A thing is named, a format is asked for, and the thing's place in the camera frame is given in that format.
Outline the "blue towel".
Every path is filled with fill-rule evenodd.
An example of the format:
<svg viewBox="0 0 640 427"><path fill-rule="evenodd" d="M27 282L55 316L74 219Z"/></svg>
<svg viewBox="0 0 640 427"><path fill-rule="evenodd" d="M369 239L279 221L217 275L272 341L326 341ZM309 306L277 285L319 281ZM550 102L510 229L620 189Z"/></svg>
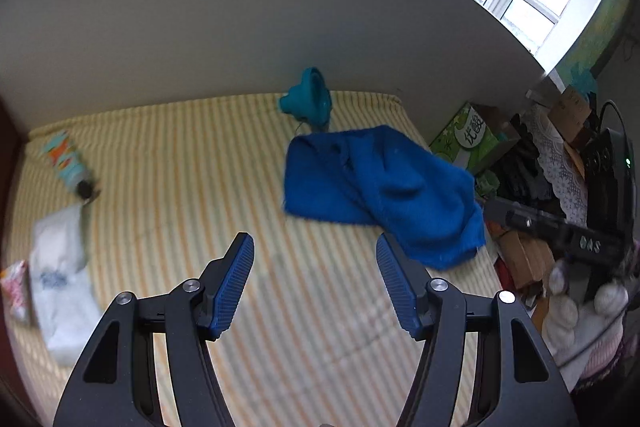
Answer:
<svg viewBox="0 0 640 427"><path fill-rule="evenodd" d="M290 215L375 225L438 271L472 259L486 243L473 177L388 126L296 136L283 188Z"/></svg>

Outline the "white plastic package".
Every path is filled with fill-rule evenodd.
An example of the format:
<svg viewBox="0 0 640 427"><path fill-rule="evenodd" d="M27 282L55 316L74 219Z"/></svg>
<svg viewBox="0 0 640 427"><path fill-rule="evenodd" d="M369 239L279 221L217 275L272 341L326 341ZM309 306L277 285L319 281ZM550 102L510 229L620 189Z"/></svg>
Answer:
<svg viewBox="0 0 640 427"><path fill-rule="evenodd" d="M102 317L82 243L81 204L37 221L29 257L32 306L53 360L72 367Z"/></svg>

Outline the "green cardboard box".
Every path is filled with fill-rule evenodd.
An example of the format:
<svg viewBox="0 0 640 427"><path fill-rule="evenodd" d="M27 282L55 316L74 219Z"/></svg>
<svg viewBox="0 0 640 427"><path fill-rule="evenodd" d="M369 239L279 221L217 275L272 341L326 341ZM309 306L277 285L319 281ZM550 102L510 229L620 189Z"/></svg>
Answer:
<svg viewBox="0 0 640 427"><path fill-rule="evenodd" d="M428 147L450 164L477 174L500 143L503 121L497 107L466 102Z"/></svg>

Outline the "teal collapsible cup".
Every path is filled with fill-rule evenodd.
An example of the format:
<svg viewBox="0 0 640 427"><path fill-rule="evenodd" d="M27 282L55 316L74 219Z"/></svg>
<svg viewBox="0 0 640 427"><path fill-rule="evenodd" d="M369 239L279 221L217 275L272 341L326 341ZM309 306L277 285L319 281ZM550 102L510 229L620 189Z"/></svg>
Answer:
<svg viewBox="0 0 640 427"><path fill-rule="evenodd" d="M325 132L329 128L331 92L317 67L306 68L299 83L281 96L278 106L283 114L308 124L313 132Z"/></svg>

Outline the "teal orange tube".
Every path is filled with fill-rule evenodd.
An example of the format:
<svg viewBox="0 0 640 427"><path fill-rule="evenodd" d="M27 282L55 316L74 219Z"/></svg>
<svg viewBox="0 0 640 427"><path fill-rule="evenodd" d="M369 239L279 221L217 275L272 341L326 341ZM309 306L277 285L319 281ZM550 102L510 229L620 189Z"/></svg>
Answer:
<svg viewBox="0 0 640 427"><path fill-rule="evenodd" d="M67 191L84 202L96 197L96 179L67 131L52 135L42 150Z"/></svg>

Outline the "red snack packet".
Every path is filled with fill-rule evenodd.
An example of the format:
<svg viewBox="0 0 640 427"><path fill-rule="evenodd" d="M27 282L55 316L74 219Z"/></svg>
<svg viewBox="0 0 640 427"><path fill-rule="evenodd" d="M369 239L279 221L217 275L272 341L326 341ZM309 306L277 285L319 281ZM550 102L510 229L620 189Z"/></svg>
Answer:
<svg viewBox="0 0 640 427"><path fill-rule="evenodd" d="M2 295L8 302L9 314L23 324L30 323L28 264L20 260L1 271Z"/></svg>

